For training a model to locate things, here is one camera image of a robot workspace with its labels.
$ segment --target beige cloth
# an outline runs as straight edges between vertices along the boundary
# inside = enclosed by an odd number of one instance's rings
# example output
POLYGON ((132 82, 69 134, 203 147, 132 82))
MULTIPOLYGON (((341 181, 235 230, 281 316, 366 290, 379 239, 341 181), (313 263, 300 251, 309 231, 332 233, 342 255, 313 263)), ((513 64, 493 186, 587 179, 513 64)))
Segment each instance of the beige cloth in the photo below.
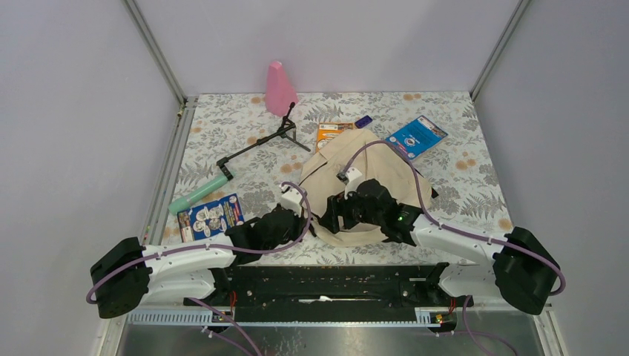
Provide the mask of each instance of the beige cloth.
MULTIPOLYGON (((328 197, 345 190, 345 184, 336 177, 338 172, 359 148, 377 140, 379 138, 366 129, 344 131, 303 165, 300 186, 308 193, 313 213, 319 217, 325 214, 328 197)), ((373 145, 367 148, 356 157, 352 167, 362 172, 365 180, 377 179, 398 202, 419 206, 411 169, 387 145, 373 145)), ((419 185, 426 208, 429 208, 432 187, 422 176, 419 176, 419 185)), ((313 226, 319 238, 334 246, 361 246, 386 239, 380 232, 380 227, 370 224, 358 224, 348 231, 340 231, 337 234, 321 227, 316 220, 313 221, 313 226)))

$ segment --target blue card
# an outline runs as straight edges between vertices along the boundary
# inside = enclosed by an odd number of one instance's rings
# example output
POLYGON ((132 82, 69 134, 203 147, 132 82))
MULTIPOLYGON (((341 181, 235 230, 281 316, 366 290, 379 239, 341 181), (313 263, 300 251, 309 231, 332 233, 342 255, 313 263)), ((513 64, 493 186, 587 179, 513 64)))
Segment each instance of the blue card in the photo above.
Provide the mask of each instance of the blue card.
POLYGON ((415 159, 437 145, 446 136, 448 134, 445 131, 422 115, 397 130, 386 140, 397 145, 398 149, 410 159, 415 159))
POLYGON ((182 211, 177 219, 184 243, 207 239, 245 222, 236 194, 182 211))

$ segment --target green tube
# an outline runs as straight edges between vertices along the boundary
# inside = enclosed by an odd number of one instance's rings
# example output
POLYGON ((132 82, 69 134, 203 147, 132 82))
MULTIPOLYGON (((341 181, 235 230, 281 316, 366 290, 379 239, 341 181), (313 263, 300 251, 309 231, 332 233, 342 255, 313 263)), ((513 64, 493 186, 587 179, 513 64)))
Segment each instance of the green tube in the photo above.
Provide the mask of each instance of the green tube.
POLYGON ((213 180, 204 184, 201 188, 193 191, 192 193, 186 195, 185 197, 180 197, 179 199, 173 201, 168 206, 168 211, 173 215, 177 215, 178 212, 188 210, 194 203, 198 202, 204 196, 210 194, 213 191, 216 191, 218 188, 227 184, 228 179, 225 175, 221 175, 220 177, 216 177, 213 180))

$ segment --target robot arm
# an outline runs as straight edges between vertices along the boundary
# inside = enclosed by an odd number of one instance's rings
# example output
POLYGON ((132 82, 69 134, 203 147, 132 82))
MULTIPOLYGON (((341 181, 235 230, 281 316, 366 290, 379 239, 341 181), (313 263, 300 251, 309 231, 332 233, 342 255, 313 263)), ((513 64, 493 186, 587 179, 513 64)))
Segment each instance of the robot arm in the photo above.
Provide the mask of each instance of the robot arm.
POLYGON ((436 248, 463 257, 474 264, 440 263, 428 279, 451 297, 502 297, 523 312, 541 313, 556 273, 535 258, 500 244, 525 248, 558 266, 528 230, 516 227, 509 234, 487 234, 465 228, 489 237, 488 242, 473 240, 435 225, 421 208, 398 204, 377 180, 365 180, 356 168, 348 169, 339 179, 346 183, 346 189, 328 198, 326 213, 319 219, 333 234, 341 227, 368 223, 380 226, 388 237, 384 242, 436 248))
POLYGON ((124 268, 95 291, 99 316, 117 317, 142 304, 208 297, 223 268, 259 260, 262 254, 256 251, 273 249, 300 236, 306 224, 302 198, 290 188, 270 213, 210 239, 175 246, 141 246, 135 237, 124 239, 90 269, 94 285, 130 261, 144 261, 124 268))

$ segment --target pink plastic bottle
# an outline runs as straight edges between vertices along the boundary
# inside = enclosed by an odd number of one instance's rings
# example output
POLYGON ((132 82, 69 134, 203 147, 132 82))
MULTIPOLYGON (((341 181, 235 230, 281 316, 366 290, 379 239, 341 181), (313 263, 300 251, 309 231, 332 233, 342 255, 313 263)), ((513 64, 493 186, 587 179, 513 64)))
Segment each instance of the pink plastic bottle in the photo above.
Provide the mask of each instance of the pink plastic bottle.
POLYGON ((289 81, 289 76, 286 75, 281 63, 272 62, 266 75, 266 110, 284 116, 291 102, 297 103, 297 93, 289 81))

